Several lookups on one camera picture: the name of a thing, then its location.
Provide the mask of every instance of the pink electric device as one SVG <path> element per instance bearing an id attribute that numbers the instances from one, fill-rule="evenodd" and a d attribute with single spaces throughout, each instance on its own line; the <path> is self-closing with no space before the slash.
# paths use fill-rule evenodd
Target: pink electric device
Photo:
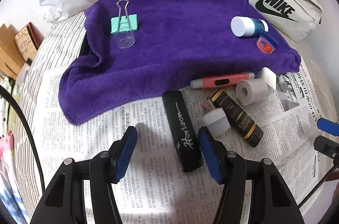
<path id="1" fill-rule="evenodd" d="M 206 77 L 195 79 L 191 81 L 192 88 L 218 88 L 228 85 L 236 85 L 243 79 L 254 79 L 254 73 L 243 72 L 238 74 L 217 76 L 217 77 Z"/>

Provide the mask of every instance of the black and gold tube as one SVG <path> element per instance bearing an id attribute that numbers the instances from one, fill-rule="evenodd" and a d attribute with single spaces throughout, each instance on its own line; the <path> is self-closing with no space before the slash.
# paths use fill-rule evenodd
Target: black and gold tube
<path id="1" fill-rule="evenodd" d="M 264 132 L 221 88 L 209 99 L 215 107 L 221 107 L 225 111 L 229 123 L 252 147 L 259 144 Z"/>

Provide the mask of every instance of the nike logo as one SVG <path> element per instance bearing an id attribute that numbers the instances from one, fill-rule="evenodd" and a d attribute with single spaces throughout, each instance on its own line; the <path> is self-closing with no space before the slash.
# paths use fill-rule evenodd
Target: nike logo
<path id="1" fill-rule="evenodd" d="M 269 8 L 266 8 L 264 6 L 264 2 L 272 6 L 274 10 L 271 10 Z M 297 22 L 296 20 L 293 20 L 289 17 L 290 14 L 292 14 L 295 9 L 288 5 L 284 0 L 258 0 L 255 4 L 255 7 L 259 12 L 269 14 L 269 15 L 275 15 L 278 17 L 282 17 L 294 22 Z"/>

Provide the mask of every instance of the newspaper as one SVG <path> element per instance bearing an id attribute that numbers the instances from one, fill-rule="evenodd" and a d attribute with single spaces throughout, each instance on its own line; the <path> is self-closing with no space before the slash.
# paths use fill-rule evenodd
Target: newspaper
<path id="1" fill-rule="evenodd" d="M 112 185 L 123 223 L 212 223 L 223 185 L 203 166 L 183 173 L 176 156 L 161 97 L 137 100 L 80 125 L 71 125 L 58 102 L 59 81 L 67 66 L 45 72 L 34 113 L 33 136 L 48 185 L 65 158 L 90 159 L 121 139 L 129 125 L 138 131 L 126 175 Z M 235 88 L 225 91 L 234 100 Z M 200 103 L 213 90 L 182 89 L 195 132 L 203 126 Z M 299 73 L 277 76 L 277 91 L 262 102 L 243 107 L 264 131 L 252 148 L 231 128 L 217 140 L 245 159 L 271 158 L 299 203 L 326 173 L 326 157 L 313 148 L 322 116 L 304 61 Z M 248 222 L 251 182 L 246 182 L 242 221 Z M 301 208 L 305 213 L 319 190 Z M 85 181 L 88 223 L 94 223 L 89 181 Z"/>

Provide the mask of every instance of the purple towel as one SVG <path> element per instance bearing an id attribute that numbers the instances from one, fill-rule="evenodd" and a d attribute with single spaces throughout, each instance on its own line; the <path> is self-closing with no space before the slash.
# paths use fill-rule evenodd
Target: purple towel
<path id="1" fill-rule="evenodd" d="M 128 13 L 138 14 L 139 29 L 135 44 L 123 50 L 110 34 L 117 1 L 101 0 L 85 11 L 93 53 L 74 60 L 59 87 L 60 106 L 72 124 L 201 77 L 257 73 L 262 67 L 276 73 L 299 71 L 299 54 L 268 22 L 279 44 L 272 54 L 259 51 L 257 38 L 232 34 L 234 16 L 266 20 L 247 0 L 129 0 Z"/>

